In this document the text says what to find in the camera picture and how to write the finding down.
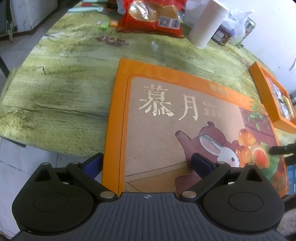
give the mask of barcode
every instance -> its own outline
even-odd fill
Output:
[[[158,26],[164,27],[164,28],[173,28],[173,29],[180,28],[180,24],[179,24],[178,19],[169,18],[169,17],[165,17],[165,16],[160,16]]]

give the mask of red snack bag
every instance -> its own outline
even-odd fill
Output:
[[[145,32],[184,38],[178,19],[186,0],[124,0],[126,13],[117,32]]]

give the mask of table surface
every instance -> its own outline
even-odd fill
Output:
[[[103,152],[120,58],[187,72],[260,101],[248,71],[258,59],[246,49],[210,41],[199,50],[187,38],[100,30],[97,22],[110,19],[120,16],[67,13],[46,33],[1,93],[1,136],[76,156]],[[187,36],[190,28],[182,27]],[[108,45],[100,36],[128,45]],[[276,132],[281,144],[295,142],[296,135]]]

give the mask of orange small box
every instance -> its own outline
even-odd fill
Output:
[[[286,96],[290,100],[289,94],[286,89],[258,62],[252,64],[252,66],[249,68],[249,71],[255,82],[261,101],[265,106],[265,109],[274,127],[289,132],[291,134],[295,134],[296,118],[293,118],[292,120],[287,120],[281,115],[280,109],[277,105],[277,100],[272,94],[272,89],[268,84],[267,78],[269,78],[279,88],[282,95]]]

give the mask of jar lid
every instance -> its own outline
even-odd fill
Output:
[[[227,22],[222,22],[220,27],[223,28],[229,35],[234,36],[236,34],[235,30],[230,29],[228,25],[229,24],[227,24]]]

